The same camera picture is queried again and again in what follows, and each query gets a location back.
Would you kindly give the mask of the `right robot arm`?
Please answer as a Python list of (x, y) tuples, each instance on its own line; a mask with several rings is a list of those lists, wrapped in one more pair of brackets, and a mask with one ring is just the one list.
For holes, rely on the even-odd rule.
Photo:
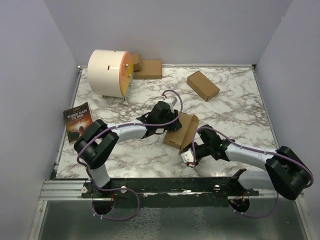
[(196, 134), (203, 143), (198, 145), (192, 140), (187, 146), (192, 152), (191, 167), (198, 165), (202, 158), (212, 156), (215, 160), (239, 162), (257, 168), (245, 170), (230, 182), (229, 189), (236, 196), (249, 189), (259, 189), (276, 191), (288, 200), (295, 200), (314, 183), (312, 172), (287, 146), (263, 149), (244, 145), (208, 124), (198, 128)]

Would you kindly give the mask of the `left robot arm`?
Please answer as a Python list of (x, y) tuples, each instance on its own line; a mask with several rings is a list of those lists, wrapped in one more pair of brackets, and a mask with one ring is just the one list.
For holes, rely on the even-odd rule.
[(174, 109), (173, 105), (171, 102), (159, 101), (150, 112), (131, 122), (116, 125), (98, 119), (87, 127), (73, 148), (77, 152), (78, 163), (85, 166), (93, 181), (93, 191), (97, 196), (103, 198), (110, 193), (111, 178), (105, 162), (116, 144), (158, 135), (157, 130), (175, 132), (182, 128), (179, 120), (182, 112)]

